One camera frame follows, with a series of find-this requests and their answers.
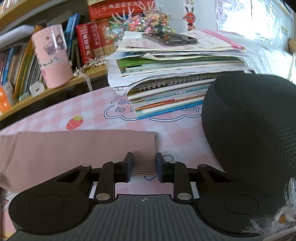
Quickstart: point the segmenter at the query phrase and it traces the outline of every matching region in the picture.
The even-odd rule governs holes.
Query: black smartphone
[[[142,34],[142,36],[145,39],[149,39],[164,46],[177,46],[198,43],[198,40],[196,38],[170,32],[159,32],[156,34],[145,33]]]

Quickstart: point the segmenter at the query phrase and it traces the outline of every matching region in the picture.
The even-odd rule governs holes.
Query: silver bolt
[[[189,193],[182,192],[177,195],[177,198],[185,201],[191,199],[191,195]]]
[[[100,201],[106,201],[110,198],[110,195],[108,193],[99,193],[96,195],[96,199]]]

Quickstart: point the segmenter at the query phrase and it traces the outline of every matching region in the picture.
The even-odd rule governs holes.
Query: wooden shelf
[[[88,70],[86,72],[86,74],[89,76],[90,79],[94,79],[94,78],[103,76],[106,74],[106,67],[105,66],[95,67],[93,69]],[[10,116],[10,115],[16,113],[17,111],[27,107],[28,105],[33,104],[34,102],[36,102],[38,100],[41,100],[41,99],[43,99],[49,95],[52,95],[58,91],[64,90],[64,89],[74,86],[74,85],[77,85],[77,84],[82,83],[84,81],[85,81],[84,78],[73,78],[68,83],[66,83],[58,88],[46,89],[44,92],[42,92],[40,95],[37,95],[36,97],[29,96],[28,98],[26,98],[22,101],[18,101],[16,104],[14,104],[14,106],[9,111],[0,115],[0,121],[5,119],[7,116]]]
[[[20,0],[0,15],[0,33],[3,34],[29,17],[65,1],[68,0]]]

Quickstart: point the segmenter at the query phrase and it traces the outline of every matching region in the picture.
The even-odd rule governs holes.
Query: pink checkered tablecloth
[[[39,111],[0,131],[15,134],[18,131],[67,131],[66,125],[76,115],[83,117],[80,130],[127,129],[157,133],[156,148],[166,161],[184,162],[196,168],[206,163],[222,170],[214,157],[202,129],[202,105],[151,118],[137,120],[126,96],[118,96],[110,87],[58,103]],[[132,177],[129,183],[117,183],[116,193],[172,194],[171,183],[159,183],[153,176]],[[4,215],[6,237],[14,232],[8,213]]]

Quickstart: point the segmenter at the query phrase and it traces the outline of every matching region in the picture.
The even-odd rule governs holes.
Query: pink tumbler
[[[73,72],[62,25],[53,25],[36,32],[32,35],[32,41],[47,87],[56,88],[67,83]]]

